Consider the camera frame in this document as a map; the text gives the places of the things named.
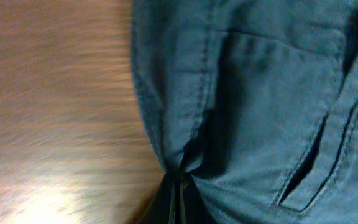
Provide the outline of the navy blue shorts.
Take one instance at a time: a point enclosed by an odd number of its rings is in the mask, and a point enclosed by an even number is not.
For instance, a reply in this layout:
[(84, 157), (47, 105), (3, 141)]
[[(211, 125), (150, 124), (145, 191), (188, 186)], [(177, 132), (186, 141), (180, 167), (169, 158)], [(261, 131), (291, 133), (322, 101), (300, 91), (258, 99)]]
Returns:
[(136, 0), (132, 74), (164, 171), (217, 223), (358, 223), (358, 0)]

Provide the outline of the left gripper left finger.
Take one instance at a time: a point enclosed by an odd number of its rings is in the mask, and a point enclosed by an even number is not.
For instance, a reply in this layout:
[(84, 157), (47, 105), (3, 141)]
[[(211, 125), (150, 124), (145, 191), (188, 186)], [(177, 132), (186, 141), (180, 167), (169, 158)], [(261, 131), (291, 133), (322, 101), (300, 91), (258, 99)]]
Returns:
[(164, 175), (158, 188), (128, 218), (130, 224), (174, 224), (175, 181)]

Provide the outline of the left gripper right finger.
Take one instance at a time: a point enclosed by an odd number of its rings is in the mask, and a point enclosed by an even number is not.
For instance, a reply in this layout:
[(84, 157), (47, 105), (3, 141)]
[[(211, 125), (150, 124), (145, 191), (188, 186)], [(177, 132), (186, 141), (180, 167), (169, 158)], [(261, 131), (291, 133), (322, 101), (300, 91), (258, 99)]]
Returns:
[(190, 174), (181, 176), (178, 184), (178, 223), (217, 224)]

